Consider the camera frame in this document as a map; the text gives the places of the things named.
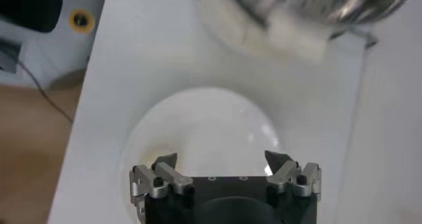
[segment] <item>wire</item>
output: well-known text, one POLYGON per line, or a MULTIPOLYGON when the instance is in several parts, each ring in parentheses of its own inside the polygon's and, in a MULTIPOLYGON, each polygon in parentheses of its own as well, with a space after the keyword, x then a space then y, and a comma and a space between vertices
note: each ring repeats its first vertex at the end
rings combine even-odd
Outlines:
POLYGON ((62 116, 64 116, 64 118, 66 118, 66 120, 68 120, 70 123, 73 123, 73 119, 72 117, 70 117, 62 108, 60 108, 44 91, 44 89, 41 87, 40 82, 38 81, 38 79, 34 76, 34 74, 28 69, 28 67, 26 67, 26 65, 20 61, 18 59, 18 56, 14 55, 13 52, 7 50, 6 48, 1 48, 0 47, 0 51, 2 51, 5 55, 9 56, 10 58, 12 58, 13 60, 16 60, 17 65, 19 65, 28 75, 29 77, 32 79, 32 81, 34 81, 35 85, 37 86, 38 91, 41 93, 41 95, 45 98, 45 100, 47 100, 47 102, 54 108, 56 109, 60 114, 62 114, 62 116))

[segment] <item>screw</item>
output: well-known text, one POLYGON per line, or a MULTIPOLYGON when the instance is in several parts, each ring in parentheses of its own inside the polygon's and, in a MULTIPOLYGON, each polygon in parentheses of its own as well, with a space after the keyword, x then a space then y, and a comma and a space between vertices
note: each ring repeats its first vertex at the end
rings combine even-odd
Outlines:
POLYGON ((299 185, 306 185, 308 182, 308 179, 305 175, 297 175, 296 176, 296 183, 299 185))
POLYGON ((161 177, 156 177, 154 179, 154 187, 162 187, 164 185, 164 180, 161 177))

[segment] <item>small hole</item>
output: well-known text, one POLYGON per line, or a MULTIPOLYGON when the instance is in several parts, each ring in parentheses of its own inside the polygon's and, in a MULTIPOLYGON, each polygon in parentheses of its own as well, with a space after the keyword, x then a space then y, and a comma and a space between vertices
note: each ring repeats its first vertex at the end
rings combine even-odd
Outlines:
POLYGON ((73 22, 78 27, 85 27, 88 25, 88 18, 85 16, 85 14, 78 13, 73 17, 73 22))

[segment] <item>yellow circle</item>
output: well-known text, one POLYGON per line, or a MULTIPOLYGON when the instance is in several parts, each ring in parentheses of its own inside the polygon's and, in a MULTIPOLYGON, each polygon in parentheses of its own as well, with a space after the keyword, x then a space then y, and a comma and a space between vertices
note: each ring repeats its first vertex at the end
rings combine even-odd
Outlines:
POLYGON ((94 28, 95 18, 88 11, 75 9, 69 16, 69 25, 75 32, 88 34, 94 28))

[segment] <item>wooden floor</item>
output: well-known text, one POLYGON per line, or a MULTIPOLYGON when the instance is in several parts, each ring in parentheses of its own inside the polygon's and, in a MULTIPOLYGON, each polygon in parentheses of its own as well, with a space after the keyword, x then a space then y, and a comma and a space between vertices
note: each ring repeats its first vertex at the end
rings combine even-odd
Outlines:
MULTIPOLYGON (((48 92, 72 118, 80 87, 48 92)), ((44 224, 71 123, 37 90, 0 86, 0 224, 44 224)))

